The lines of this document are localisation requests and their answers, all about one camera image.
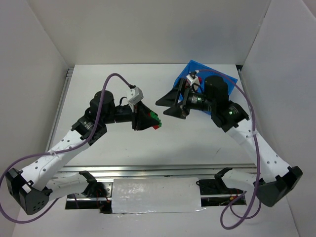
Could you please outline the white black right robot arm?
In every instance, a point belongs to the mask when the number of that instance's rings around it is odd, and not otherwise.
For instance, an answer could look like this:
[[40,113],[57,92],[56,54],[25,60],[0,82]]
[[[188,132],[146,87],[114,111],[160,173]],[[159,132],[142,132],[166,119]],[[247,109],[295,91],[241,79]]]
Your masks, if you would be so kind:
[[196,85],[187,86],[185,79],[180,79],[156,105],[166,106],[163,113],[179,119],[185,119],[190,110],[210,112],[215,125],[244,148],[259,171],[259,175],[252,175],[224,168],[215,175],[218,187],[255,191],[263,205],[272,207],[293,190],[303,172],[279,157],[253,128],[242,106],[229,99],[228,89],[220,76],[207,77],[202,92],[197,92]]

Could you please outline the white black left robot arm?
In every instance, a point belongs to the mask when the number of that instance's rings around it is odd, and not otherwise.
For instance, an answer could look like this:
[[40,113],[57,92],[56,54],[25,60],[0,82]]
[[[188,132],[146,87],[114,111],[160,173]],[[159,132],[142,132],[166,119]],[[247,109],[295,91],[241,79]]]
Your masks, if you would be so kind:
[[109,91],[97,92],[89,108],[47,154],[21,170],[11,168],[5,178],[9,193],[27,215],[42,210],[49,201],[70,194],[86,197],[105,197],[106,188],[88,171],[73,176],[56,178],[55,174],[81,152],[90,148],[107,132],[107,124],[130,122],[135,131],[161,127],[158,115],[142,101],[134,107],[114,103]]

